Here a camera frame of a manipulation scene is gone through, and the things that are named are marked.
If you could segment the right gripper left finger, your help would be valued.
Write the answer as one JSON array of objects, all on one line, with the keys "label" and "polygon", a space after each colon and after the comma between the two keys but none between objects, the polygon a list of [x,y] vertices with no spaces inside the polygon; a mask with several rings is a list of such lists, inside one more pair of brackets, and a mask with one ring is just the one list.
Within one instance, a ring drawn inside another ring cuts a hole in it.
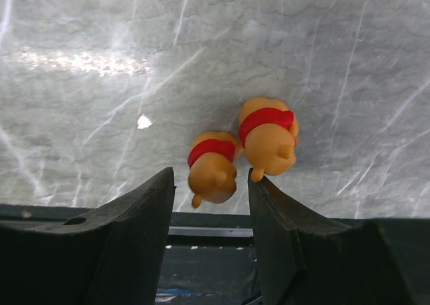
[{"label": "right gripper left finger", "polygon": [[175,197],[166,168],[62,224],[1,227],[2,304],[154,304]]}]

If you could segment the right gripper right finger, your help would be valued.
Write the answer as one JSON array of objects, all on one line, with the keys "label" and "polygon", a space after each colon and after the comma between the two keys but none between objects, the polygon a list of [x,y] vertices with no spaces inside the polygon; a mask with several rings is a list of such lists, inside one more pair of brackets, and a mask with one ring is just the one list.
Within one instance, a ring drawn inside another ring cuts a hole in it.
[{"label": "right gripper right finger", "polygon": [[330,219],[249,182],[264,304],[428,304],[429,221]]}]

